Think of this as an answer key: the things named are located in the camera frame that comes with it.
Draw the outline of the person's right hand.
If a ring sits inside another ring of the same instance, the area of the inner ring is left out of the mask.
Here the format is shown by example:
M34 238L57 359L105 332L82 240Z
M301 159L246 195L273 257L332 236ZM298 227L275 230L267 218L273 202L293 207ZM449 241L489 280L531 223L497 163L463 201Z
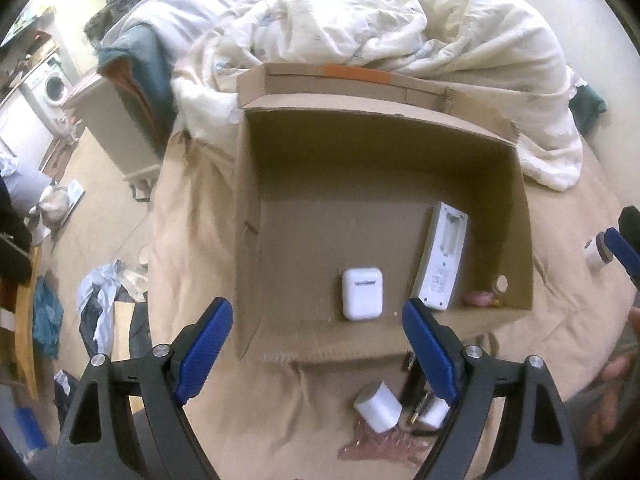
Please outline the person's right hand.
M588 448L601 445L615 430L618 423L620 393L638 356L639 350L628 351L616 356L601 370L599 378L603 382L604 393L600 404L588 419L585 436Z

